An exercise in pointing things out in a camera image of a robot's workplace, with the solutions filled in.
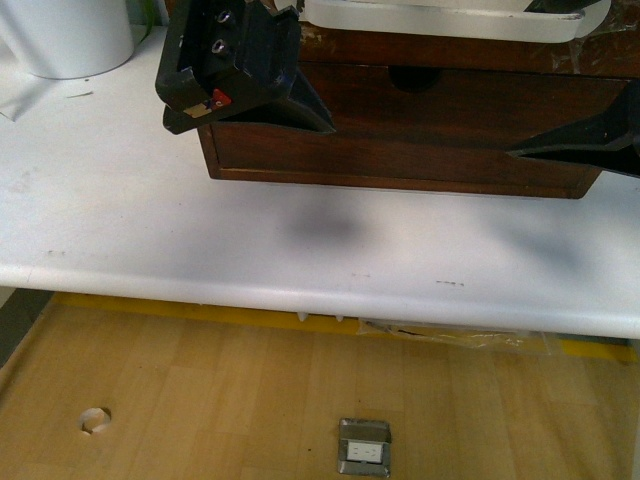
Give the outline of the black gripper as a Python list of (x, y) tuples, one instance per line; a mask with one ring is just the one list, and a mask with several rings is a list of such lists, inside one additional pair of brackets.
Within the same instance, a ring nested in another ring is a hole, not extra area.
[(227, 123), (335, 132), (329, 109), (304, 74), (296, 75), (300, 33), (293, 7), (178, 1), (155, 81), (167, 106), (164, 128), (182, 134)]

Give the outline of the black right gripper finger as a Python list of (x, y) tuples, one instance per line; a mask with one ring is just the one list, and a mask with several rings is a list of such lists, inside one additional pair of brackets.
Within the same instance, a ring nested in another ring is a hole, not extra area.
[(639, 85), (627, 84), (603, 112), (531, 137), (512, 146), (508, 154), (637, 176)]

